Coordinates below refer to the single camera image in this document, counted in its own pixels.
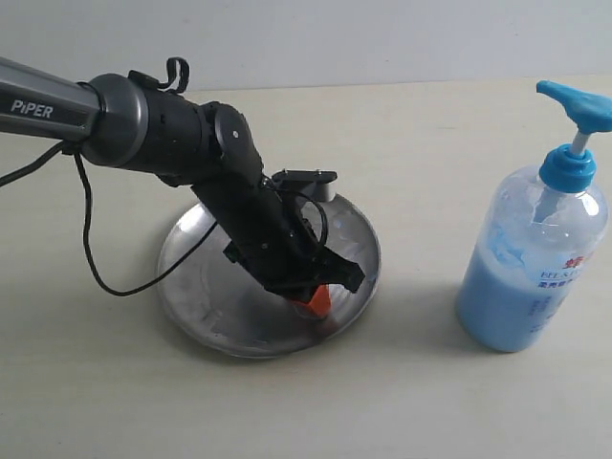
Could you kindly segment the left grey black robot arm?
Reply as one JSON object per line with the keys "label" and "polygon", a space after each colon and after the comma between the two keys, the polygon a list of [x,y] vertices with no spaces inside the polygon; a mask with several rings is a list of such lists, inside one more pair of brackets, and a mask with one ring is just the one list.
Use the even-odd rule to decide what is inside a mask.
{"label": "left grey black robot arm", "polygon": [[333,252],[329,230],[314,231],[302,206],[321,204],[316,190],[333,171],[264,172],[245,117],[234,107],[184,96],[190,69],[166,62],[166,81],[133,71],[72,82],[17,62],[1,62],[1,129],[47,138],[52,147],[10,174],[8,185],[54,155],[77,165],[150,173],[168,186],[188,186],[229,237],[226,257],[266,291],[318,317],[331,308],[328,287],[356,292],[361,267]]}

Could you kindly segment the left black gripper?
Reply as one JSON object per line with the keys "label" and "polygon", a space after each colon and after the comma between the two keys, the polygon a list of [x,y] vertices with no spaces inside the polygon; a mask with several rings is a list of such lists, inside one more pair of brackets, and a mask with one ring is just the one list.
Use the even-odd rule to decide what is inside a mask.
{"label": "left black gripper", "polygon": [[358,263],[326,247],[329,219],[319,202],[278,189],[261,174],[250,183],[236,174],[191,187],[230,239],[224,255],[266,291],[294,301],[307,318],[327,318],[327,285],[356,292],[365,279]]}

